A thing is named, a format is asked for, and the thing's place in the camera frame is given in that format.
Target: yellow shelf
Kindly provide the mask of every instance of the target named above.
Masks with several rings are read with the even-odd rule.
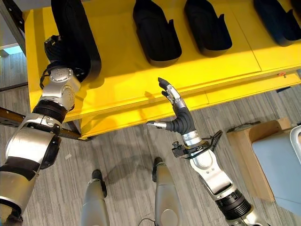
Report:
[[[184,96],[190,110],[216,105],[262,92],[300,84],[301,79],[296,72],[285,77],[273,75],[267,78],[241,82],[228,85],[219,89],[211,89],[193,95]],[[151,105],[142,105],[123,111],[116,111],[95,117],[85,117],[80,120],[82,138],[105,133],[108,131],[125,128],[149,120],[156,120],[174,115],[170,103],[162,101]]]
[[[76,94],[75,109],[66,121],[110,113],[162,101],[157,78],[174,84],[182,94],[254,77],[261,69],[226,0],[213,0],[216,13],[225,14],[233,47],[224,55],[208,58],[198,53],[183,8],[186,0],[155,0],[174,19],[181,47],[179,61],[154,68],[146,61],[132,18],[135,0],[91,0],[85,11],[102,59],[102,70],[93,82],[84,82]],[[48,65],[43,42],[58,34],[51,8],[25,13],[25,35],[31,109],[41,89],[39,80]]]
[[[292,9],[290,0],[278,0],[287,12]],[[283,67],[301,67],[301,41],[291,46],[277,45],[253,6],[253,0],[229,0],[232,11],[262,71]]]

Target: gray carpet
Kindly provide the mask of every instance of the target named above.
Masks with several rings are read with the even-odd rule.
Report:
[[[301,86],[281,93],[274,91],[193,112],[203,137],[219,129],[257,120],[289,117],[292,125],[301,122]],[[28,113],[27,87],[0,92],[0,105]],[[4,148],[14,129],[0,126],[1,163]],[[88,142],[63,138],[55,164],[43,170],[24,214],[25,226],[79,225],[80,211],[90,174],[101,169],[108,186],[106,203],[112,226],[136,226],[142,218],[154,218],[155,184],[151,180],[152,160],[161,156],[176,183],[185,226],[226,226],[223,215],[210,199],[197,174],[183,159],[174,158],[171,144],[178,135],[145,125],[109,132]],[[245,197],[272,226],[299,226],[301,217],[250,197],[238,170],[225,134],[216,154],[221,167]],[[152,226],[144,221],[141,226]]]
[[[27,83],[26,57],[16,53],[0,57],[0,91]]]

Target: metal bracket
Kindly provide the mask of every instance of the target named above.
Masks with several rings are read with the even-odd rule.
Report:
[[[24,55],[26,55],[25,37],[22,34],[22,32],[25,32],[22,11],[13,0],[0,0],[0,13],[2,14],[6,24],[18,42]]]
[[[17,128],[24,118],[25,116],[22,114],[0,107],[0,125]],[[78,131],[71,131],[68,129],[62,129],[59,136],[75,140],[80,140],[79,138],[81,138],[81,134]]]

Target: black cable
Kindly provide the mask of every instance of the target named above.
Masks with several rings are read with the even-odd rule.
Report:
[[[219,142],[221,136],[222,136],[222,131],[219,130],[219,131],[217,131],[217,132],[213,135],[213,137],[210,137],[210,138],[202,138],[203,140],[211,140],[209,147],[206,147],[206,148],[203,149],[202,151],[195,150],[195,151],[191,152],[190,154],[195,153],[195,152],[199,152],[199,153],[197,153],[196,155],[193,155],[193,156],[183,157],[183,158],[184,158],[184,159],[187,159],[187,160],[194,159],[194,158],[198,157],[200,154],[204,153],[205,151],[207,151],[207,150],[210,149],[210,148],[211,148],[211,151],[213,152],[213,151],[215,150],[215,148],[216,148],[216,146],[217,146],[217,144],[218,144],[218,142]]]
[[[46,74],[46,72],[48,72],[48,68],[45,69],[45,71],[42,74],[42,77],[40,78],[40,88],[41,89],[44,89],[43,81],[44,81],[45,77],[49,76],[49,74]]]
[[[152,221],[152,222],[155,223],[155,221],[152,220],[152,219],[150,219],[150,218],[143,218],[143,219],[139,222],[139,224],[138,224],[137,226],[139,226],[144,220],[150,220],[150,221]]]

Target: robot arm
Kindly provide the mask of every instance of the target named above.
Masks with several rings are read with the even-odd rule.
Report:
[[[172,122],[149,121],[148,125],[159,129],[178,132],[184,145],[173,143],[175,157],[188,156],[192,168],[200,175],[204,187],[224,214],[229,226],[269,226],[254,210],[228,175],[219,167],[213,145],[201,139],[184,100],[176,89],[166,80],[159,78],[159,86],[164,96],[173,105],[177,118]]]
[[[6,146],[6,162],[0,167],[0,214],[3,225],[18,225],[39,171],[51,166],[61,139],[65,115],[74,106],[80,82],[72,69],[56,68],[34,108]]]

